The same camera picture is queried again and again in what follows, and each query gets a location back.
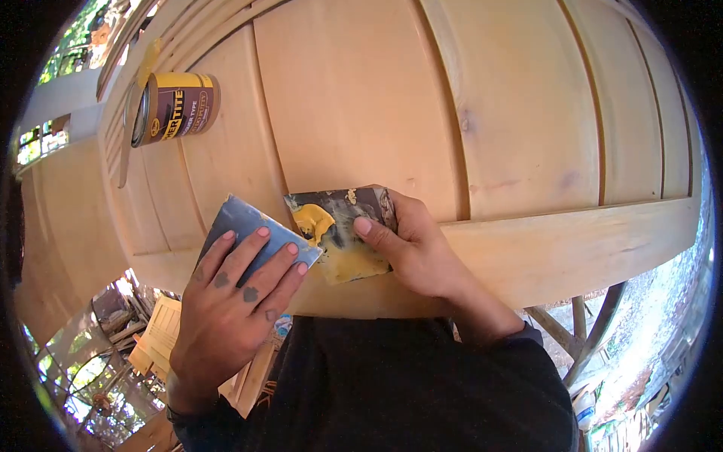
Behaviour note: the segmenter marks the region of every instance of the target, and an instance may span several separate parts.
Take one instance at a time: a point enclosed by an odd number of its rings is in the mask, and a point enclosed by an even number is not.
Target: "right hand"
[[[398,234],[365,217],[354,220],[355,232],[384,256],[394,275],[409,290],[427,297],[454,300],[477,280],[452,251],[421,200],[389,190]]]

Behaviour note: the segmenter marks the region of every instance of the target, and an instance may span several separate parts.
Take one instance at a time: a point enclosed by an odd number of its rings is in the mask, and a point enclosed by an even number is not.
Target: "wooden post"
[[[555,320],[553,316],[548,314],[547,311],[535,306],[526,307],[525,312],[530,314],[574,360],[580,357],[583,342],[570,334],[570,332]]]
[[[587,339],[587,325],[585,324],[585,301],[581,295],[573,297],[573,327],[575,337],[581,341]]]

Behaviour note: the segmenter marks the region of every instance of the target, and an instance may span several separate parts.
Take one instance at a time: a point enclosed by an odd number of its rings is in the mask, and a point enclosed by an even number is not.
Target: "finger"
[[[259,303],[256,311],[249,316],[249,327],[258,329],[259,334],[268,333],[268,329],[288,308],[288,303],[299,290],[301,283],[304,282],[304,276],[308,270],[309,266],[303,262],[289,268],[276,288]]]
[[[212,285],[217,289],[232,292],[251,261],[269,241],[269,236],[269,228],[262,226],[246,237],[230,255],[226,256],[213,278]]]
[[[394,256],[410,246],[388,227],[363,216],[354,220],[354,231],[389,261],[394,260]]]
[[[223,256],[226,255],[228,249],[234,244],[236,233],[233,231],[227,231],[224,235],[218,237],[215,242],[208,249],[206,254],[198,262],[196,270],[191,275],[191,281],[189,286],[200,286],[206,287],[211,282],[211,279],[221,267],[223,262]]]
[[[251,278],[238,290],[234,299],[240,299],[238,302],[247,305],[250,313],[261,300],[276,288],[298,255],[299,247],[296,244],[287,243],[282,246],[261,268],[251,275]]]

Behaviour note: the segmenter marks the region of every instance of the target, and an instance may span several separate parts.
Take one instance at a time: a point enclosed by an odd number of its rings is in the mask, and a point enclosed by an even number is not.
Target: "knuckle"
[[[391,231],[387,228],[378,228],[372,235],[372,242],[381,244],[389,239]]]

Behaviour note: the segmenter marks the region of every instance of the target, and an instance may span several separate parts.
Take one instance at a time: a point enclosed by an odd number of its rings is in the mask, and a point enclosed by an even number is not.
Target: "left hand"
[[[229,231],[213,243],[193,273],[170,358],[168,402],[174,411],[193,414],[213,404],[218,386],[253,359],[301,285],[308,266],[292,266],[299,248],[288,243],[236,288],[269,236],[268,228],[258,228],[224,259],[235,238]]]

